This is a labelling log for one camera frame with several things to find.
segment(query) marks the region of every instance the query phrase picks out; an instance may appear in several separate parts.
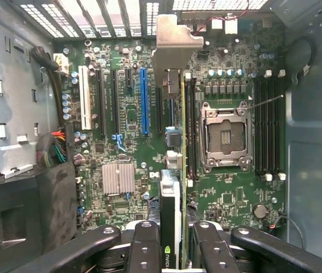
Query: motherboard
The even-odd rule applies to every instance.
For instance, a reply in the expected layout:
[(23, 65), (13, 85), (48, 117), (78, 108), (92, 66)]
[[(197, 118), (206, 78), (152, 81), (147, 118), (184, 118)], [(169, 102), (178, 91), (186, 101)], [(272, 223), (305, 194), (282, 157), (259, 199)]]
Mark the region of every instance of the motherboard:
[(204, 38), (174, 100), (155, 86), (154, 40), (57, 45), (71, 71), (62, 82), (63, 112), (75, 132), (82, 231), (148, 219), (161, 170), (173, 165), (167, 155), (177, 157), (182, 143), (182, 191), (200, 219), (262, 228), (284, 211), (284, 102), (254, 107), (283, 90), (283, 27), (247, 26)]

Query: cpu socket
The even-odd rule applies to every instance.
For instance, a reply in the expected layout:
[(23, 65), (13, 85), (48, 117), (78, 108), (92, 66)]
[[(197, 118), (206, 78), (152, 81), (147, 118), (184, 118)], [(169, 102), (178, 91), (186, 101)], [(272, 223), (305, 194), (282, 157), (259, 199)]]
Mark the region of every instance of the cpu socket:
[(200, 110), (200, 150), (204, 171), (240, 166), (247, 171), (251, 156), (251, 115), (247, 103), (238, 108), (214, 109), (203, 102)]

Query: blue pcie slot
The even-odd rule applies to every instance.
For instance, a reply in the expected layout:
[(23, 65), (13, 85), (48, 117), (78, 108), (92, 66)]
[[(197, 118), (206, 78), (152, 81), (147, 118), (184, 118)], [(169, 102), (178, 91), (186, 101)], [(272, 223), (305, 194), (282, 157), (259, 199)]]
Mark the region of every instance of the blue pcie slot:
[(148, 135), (149, 120), (148, 120), (148, 89), (147, 89), (147, 69), (141, 68), (139, 71), (141, 81), (141, 112), (142, 112), (142, 133)]

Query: white pci slot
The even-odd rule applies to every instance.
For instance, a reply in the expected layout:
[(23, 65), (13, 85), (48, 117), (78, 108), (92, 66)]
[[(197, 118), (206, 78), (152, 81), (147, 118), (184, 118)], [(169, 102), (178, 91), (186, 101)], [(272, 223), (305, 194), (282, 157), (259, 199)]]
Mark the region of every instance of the white pci slot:
[(90, 109), (90, 91), (88, 81), (88, 67), (79, 65), (79, 88), (80, 88), (80, 109), (81, 129), (92, 129), (92, 111)]

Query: green circuit board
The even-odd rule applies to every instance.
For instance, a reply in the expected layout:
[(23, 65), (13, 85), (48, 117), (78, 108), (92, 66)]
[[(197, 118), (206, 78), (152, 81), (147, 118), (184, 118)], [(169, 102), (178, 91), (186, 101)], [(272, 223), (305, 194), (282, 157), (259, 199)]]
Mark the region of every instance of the green circuit board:
[[(196, 78), (194, 111), (199, 116), (200, 105), (208, 102), (217, 108), (237, 107), (241, 101), (248, 105), (253, 104), (254, 86), (248, 75), (253, 71), (266, 69), (283, 69), (283, 59), (278, 50), (283, 45), (283, 28), (280, 24), (274, 24), (272, 28), (262, 28), (260, 23), (250, 23), (250, 30), (238, 35), (224, 35), (220, 38), (206, 38), (210, 46), (205, 52), (195, 52), (186, 67), (185, 75), (190, 73)], [(86, 140), (76, 142), (75, 154), (82, 156), (82, 164), (76, 166), (79, 191), (81, 192), (81, 206), (83, 214), (91, 210), (93, 212), (87, 222), (82, 223), (83, 231), (94, 229), (96, 226), (111, 224), (124, 230), (128, 222), (147, 219), (148, 201), (145, 193), (150, 197), (158, 195), (159, 172), (166, 167), (166, 152), (170, 148), (166, 145), (165, 131), (170, 126), (170, 112), (168, 100), (157, 100), (156, 86), (152, 70), (151, 53), (156, 47), (154, 40), (94, 40), (90, 47), (84, 42), (68, 42), (58, 44), (59, 52), (68, 48), (70, 71), (78, 72), (79, 65), (85, 65), (84, 57), (90, 55), (91, 62), (96, 70), (102, 71), (104, 96), (104, 130), (100, 129), (99, 117), (99, 93), (96, 91), (96, 78), (89, 77), (90, 105), (92, 111), (91, 130), (81, 129), (81, 105), (79, 85), (72, 84), (69, 76), (63, 80), (63, 94), (71, 95), (71, 120), (74, 131), (86, 134)], [(264, 52), (275, 52), (274, 60), (263, 61), (259, 56)], [(147, 68), (148, 79), (148, 105), (150, 133), (142, 134), (141, 115), (141, 89), (140, 69)], [(125, 69), (131, 70), (132, 88), (126, 86)], [(223, 70), (220, 78), (210, 75), (209, 71)], [(237, 77), (233, 74), (228, 77), (225, 73), (228, 69), (243, 70), (243, 75)], [(114, 101), (112, 94), (112, 71), (117, 73), (118, 98), (116, 99), (119, 110), (119, 131), (122, 135), (122, 149), (114, 140), (116, 123), (114, 120)], [(239, 85), (245, 87), (245, 93), (213, 94), (205, 87), (215, 84)], [(183, 105), (179, 100), (175, 106), (175, 126), (180, 125), (181, 109)], [(163, 132), (158, 132), (156, 124), (156, 104), (160, 104), (160, 125)], [(281, 136), (284, 135), (281, 124)], [(104, 193), (102, 179), (102, 167), (105, 164), (126, 163), (134, 168), (132, 183), (135, 187), (131, 193), (107, 195)], [(198, 181), (193, 187), (184, 189), (188, 197), (195, 201), (201, 219), (213, 220), (208, 214), (216, 206), (222, 209), (219, 223), (224, 227), (232, 228), (237, 225), (250, 225), (261, 227), (251, 214), (251, 207), (258, 202), (265, 204), (269, 210), (269, 221), (277, 217), (277, 211), (284, 209), (284, 182), (261, 181), (256, 177), (253, 164), (247, 171), (240, 167), (214, 168), (211, 173), (205, 173), (200, 161), (197, 161)]]

